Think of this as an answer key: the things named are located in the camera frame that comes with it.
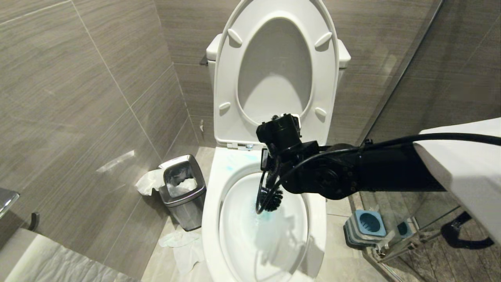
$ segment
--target toilet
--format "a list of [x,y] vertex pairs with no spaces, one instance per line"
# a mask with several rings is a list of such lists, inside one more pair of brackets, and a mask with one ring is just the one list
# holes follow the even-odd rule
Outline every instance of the toilet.
[[296,114],[301,140],[325,145],[350,55],[321,0],[242,0],[207,48],[218,142],[202,241],[215,282],[313,281],[326,244],[326,200],[291,194],[255,212],[261,177],[256,128]]

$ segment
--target toilet brush bristles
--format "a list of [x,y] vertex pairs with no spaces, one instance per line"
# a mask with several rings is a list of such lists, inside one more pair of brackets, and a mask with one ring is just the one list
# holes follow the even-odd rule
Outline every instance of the toilet brush bristles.
[[[261,187],[261,194],[259,198],[259,205],[263,206],[265,204],[266,197],[270,193],[270,189],[266,187]],[[283,192],[281,190],[276,190],[273,194],[272,198],[265,205],[265,211],[272,212],[280,207],[280,203],[282,202]]]

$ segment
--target trash can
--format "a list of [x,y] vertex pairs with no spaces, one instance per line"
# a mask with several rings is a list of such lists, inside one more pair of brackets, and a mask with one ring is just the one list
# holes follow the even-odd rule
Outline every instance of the trash can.
[[[192,155],[184,155],[171,159],[162,164],[165,168],[163,179],[165,186],[159,189],[163,203],[170,214],[186,231],[202,226],[202,211],[205,201],[205,181],[200,166]],[[171,195],[168,185],[178,187],[186,179],[194,178],[196,187],[181,195]]]

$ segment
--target shower enclosure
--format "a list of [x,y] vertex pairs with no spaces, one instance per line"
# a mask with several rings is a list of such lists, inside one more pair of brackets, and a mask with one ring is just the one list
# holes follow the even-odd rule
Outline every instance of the shower enclosure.
[[[501,116],[498,0],[434,1],[414,49],[365,129],[375,143],[438,126]],[[463,212],[448,192],[361,192],[365,210],[378,211],[394,236],[387,248],[366,250],[394,281],[498,281],[501,248],[454,249],[440,227]],[[465,240],[488,236],[474,220]]]

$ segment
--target toilet tank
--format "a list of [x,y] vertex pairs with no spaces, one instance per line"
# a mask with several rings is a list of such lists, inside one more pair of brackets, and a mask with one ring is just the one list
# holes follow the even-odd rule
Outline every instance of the toilet tank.
[[[212,91],[214,92],[214,72],[216,68],[216,57],[217,50],[219,48],[219,43],[221,42],[222,34],[216,35],[212,42],[209,44],[205,50],[207,56],[207,65],[209,67],[210,84],[212,86]],[[344,70],[348,67],[348,63],[351,60],[350,53],[343,44],[343,41],[338,39],[338,50],[339,50],[339,75],[338,75],[338,85],[343,76]]]

